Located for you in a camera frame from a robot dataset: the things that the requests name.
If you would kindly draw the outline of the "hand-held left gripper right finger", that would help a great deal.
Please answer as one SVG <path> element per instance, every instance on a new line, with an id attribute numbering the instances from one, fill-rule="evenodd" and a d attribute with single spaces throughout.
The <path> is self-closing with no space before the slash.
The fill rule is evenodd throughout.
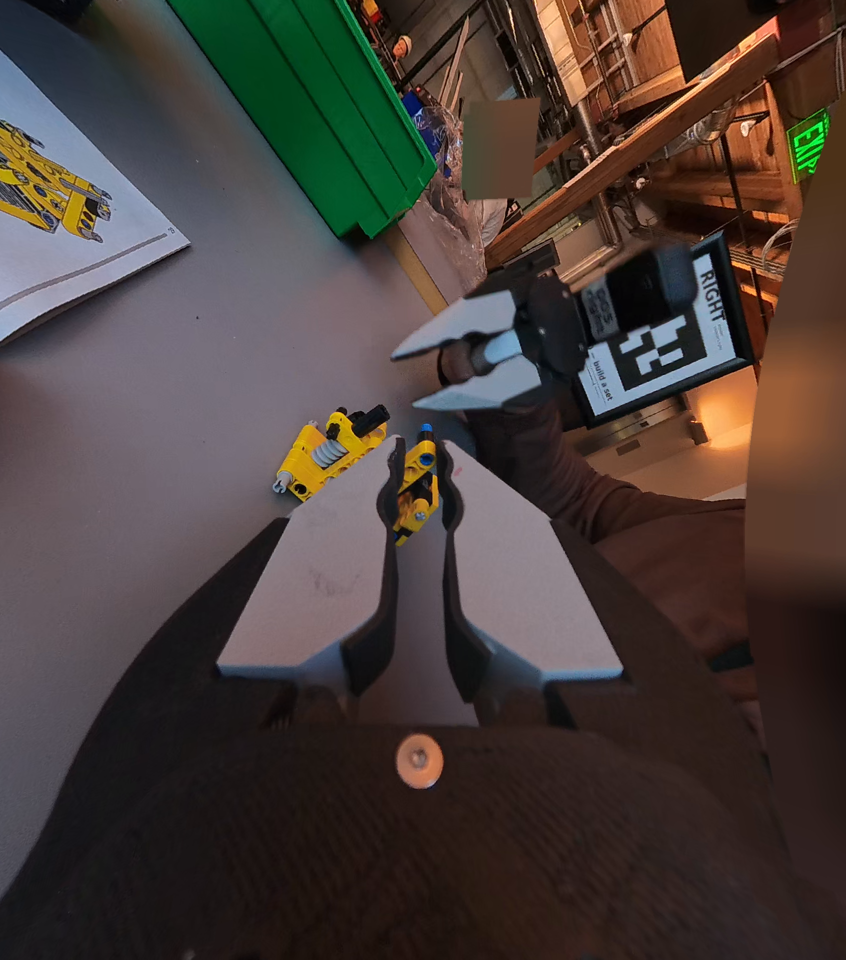
<path id="1" fill-rule="evenodd" d="M 463 702 L 620 680 L 621 659 L 547 514 L 449 440 L 438 480 L 446 661 Z"/>

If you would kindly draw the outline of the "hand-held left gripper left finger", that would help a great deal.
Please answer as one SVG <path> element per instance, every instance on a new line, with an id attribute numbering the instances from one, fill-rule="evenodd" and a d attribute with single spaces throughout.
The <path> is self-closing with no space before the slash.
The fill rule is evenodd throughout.
<path id="1" fill-rule="evenodd" d="M 393 657 L 393 524 L 405 439 L 387 438 L 286 519 L 217 660 L 225 678 L 360 697 Z"/>

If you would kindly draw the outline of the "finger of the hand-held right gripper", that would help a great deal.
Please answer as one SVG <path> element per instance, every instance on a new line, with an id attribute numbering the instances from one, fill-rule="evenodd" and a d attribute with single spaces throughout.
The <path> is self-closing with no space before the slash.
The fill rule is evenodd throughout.
<path id="1" fill-rule="evenodd" d="M 525 357 L 511 357 L 485 375 L 443 387 L 412 402 L 412 406 L 436 413 L 500 410 L 541 387 L 537 366 Z"/>
<path id="2" fill-rule="evenodd" d="M 516 303 L 510 290 L 462 297 L 400 342 L 390 360 L 400 362 L 441 350 L 453 342 L 491 339 L 513 330 Z"/>

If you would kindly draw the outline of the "small yellow lego assembly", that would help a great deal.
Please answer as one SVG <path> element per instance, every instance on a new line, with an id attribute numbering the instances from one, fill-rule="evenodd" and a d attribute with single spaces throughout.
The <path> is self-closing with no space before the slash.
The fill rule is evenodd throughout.
<path id="1" fill-rule="evenodd" d="M 415 445 L 405 452 L 404 474 L 397 495 L 397 518 L 393 523 L 393 541 L 397 547 L 417 534 L 440 507 L 437 459 L 434 427 L 424 422 Z"/>

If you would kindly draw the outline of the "yellow lego assembly with spring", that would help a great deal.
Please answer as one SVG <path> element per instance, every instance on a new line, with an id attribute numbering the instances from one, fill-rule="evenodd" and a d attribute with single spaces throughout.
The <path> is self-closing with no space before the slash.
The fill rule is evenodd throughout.
<path id="1" fill-rule="evenodd" d="M 331 414 L 321 430 L 309 421 L 276 471 L 272 484 L 277 495 L 290 494 L 305 502 L 387 438 L 390 411 L 378 404 L 367 412 L 349 414 L 343 406 Z"/>

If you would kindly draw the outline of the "person's right forearm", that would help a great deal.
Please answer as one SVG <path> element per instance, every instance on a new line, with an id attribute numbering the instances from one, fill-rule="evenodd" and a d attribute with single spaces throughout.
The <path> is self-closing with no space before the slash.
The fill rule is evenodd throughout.
<path id="1" fill-rule="evenodd" d="M 646 492 L 598 472 L 564 437 L 554 402 L 465 414 L 478 461 L 633 578 L 744 576 L 745 502 Z"/>

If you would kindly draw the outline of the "lego instruction booklet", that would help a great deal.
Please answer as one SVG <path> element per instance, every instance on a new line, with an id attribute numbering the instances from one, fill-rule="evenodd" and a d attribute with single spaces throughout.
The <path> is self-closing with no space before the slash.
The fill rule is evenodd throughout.
<path id="1" fill-rule="evenodd" d="M 189 246 L 0 49 L 0 345 Z"/>

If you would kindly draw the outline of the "person's right hand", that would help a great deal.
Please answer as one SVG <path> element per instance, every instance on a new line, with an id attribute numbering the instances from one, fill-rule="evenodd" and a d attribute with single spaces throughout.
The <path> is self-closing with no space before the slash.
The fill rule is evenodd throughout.
<path id="1" fill-rule="evenodd" d="M 486 345 L 487 342 L 457 340 L 442 346 L 437 354 L 440 386 L 446 389 L 489 375 L 496 365 L 488 360 Z"/>

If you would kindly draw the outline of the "clear plastic bag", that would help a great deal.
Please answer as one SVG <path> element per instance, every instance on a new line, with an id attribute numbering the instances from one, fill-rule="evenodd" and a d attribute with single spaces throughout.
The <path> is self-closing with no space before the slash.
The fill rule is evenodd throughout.
<path id="1" fill-rule="evenodd" d="M 533 195 L 541 102 L 476 101 L 458 117 L 426 90 L 413 96 L 419 105 L 407 111 L 436 165 L 414 211 L 454 275 L 452 303 L 486 279 L 508 202 Z"/>

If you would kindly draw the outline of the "wooden beam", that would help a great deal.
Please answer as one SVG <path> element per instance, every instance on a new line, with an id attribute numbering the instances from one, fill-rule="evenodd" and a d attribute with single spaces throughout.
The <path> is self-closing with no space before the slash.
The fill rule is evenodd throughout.
<path id="1" fill-rule="evenodd" d="M 487 270 L 492 271 L 518 257 L 547 230 L 646 162 L 706 115 L 734 97 L 747 94 L 778 63 L 777 34 L 771 31 L 665 109 L 635 126 L 621 144 L 604 151 L 549 198 L 502 231 L 485 251 Z"/>

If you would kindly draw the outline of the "green exit sign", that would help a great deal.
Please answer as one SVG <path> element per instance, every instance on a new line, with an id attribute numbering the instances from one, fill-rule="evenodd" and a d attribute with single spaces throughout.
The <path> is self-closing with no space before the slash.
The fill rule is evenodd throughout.
<path id="1" fill-rule="evenodd" d="M 787 129 L 789 168 L 795 185 L 815 174 L 830 123 L 830 109 L 825 106 Z"/>

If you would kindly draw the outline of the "metal ladder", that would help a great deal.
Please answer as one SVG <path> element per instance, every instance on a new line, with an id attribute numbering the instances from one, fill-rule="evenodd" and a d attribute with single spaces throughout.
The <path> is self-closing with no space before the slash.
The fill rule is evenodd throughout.
<path id="1" fill-rule="evenodd" d="M 588 2 L 584 25 L 587 28 L 597 78 L 605 88 L 610 105 L 640 83 L 632 42 L 614 1 Z"/>

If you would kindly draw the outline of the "green plastic bin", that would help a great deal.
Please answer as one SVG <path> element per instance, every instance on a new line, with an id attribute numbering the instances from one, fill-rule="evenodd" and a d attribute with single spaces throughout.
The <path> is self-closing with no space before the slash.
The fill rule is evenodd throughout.
<path id="1" fill-rule="evenodd" d="M 336 237 L 415 205 L 437 162 L 346 2 L 168 4 Z"/>

